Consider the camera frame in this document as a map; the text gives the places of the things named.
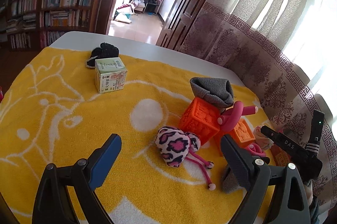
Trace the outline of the right hand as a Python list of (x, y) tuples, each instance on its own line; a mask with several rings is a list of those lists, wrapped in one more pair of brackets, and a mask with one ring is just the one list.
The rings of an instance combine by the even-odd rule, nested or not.
[(314, 196), (313, 188), (312, 188), (312, 181), (308, 185), (304, 184), (303, 186), (304, 186), (304, 191), (306, 194), (308, 206), (310, 206), (312, 204), (313, 196)]

